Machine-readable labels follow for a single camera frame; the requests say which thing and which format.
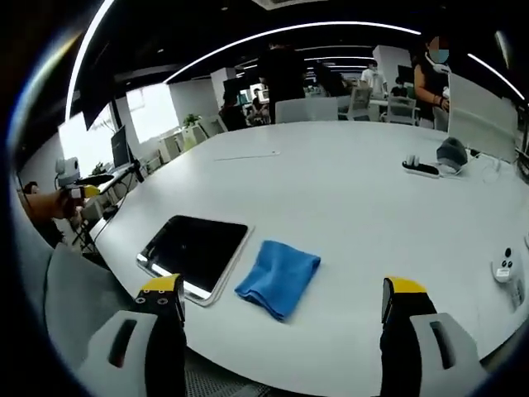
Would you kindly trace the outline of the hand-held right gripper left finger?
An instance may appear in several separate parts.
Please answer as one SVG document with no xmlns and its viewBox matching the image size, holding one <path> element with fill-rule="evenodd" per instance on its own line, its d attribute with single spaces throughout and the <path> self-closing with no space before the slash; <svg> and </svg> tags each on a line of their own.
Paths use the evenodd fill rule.
<svg viewBox="0 0 529 397">
<path fill-rule="evenodd" d="M 184 324 L 182 276 L 149 280 L 93 334 L 79 379 L 91 396 L 185 396 Z"/>
</svg>

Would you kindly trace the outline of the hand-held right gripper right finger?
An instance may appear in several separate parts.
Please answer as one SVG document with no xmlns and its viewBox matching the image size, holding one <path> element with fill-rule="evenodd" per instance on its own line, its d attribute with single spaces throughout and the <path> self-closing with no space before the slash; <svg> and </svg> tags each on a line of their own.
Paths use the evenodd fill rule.
<svg viewBox="0 0 529 397">
<path fill-rule="evenodd" d="M 474 339 L 416 281 L 384 279 L 381 396 L 470 396 L 486 381 Z"/>
</svg>

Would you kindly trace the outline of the person's left hand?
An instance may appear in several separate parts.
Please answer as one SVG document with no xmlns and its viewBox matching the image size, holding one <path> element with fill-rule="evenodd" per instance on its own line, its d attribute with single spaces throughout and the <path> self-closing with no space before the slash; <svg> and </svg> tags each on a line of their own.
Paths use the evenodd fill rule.
<svg viewBox="0 0 529 397">
<path fill-rule="evenodd" d="M 56 190 L 51 194 L 41 195 L 41 214 L 45 219 L 71 219 L 78 215 L 83 207 L 83 199 L 72 189 Z"/>
</svg>

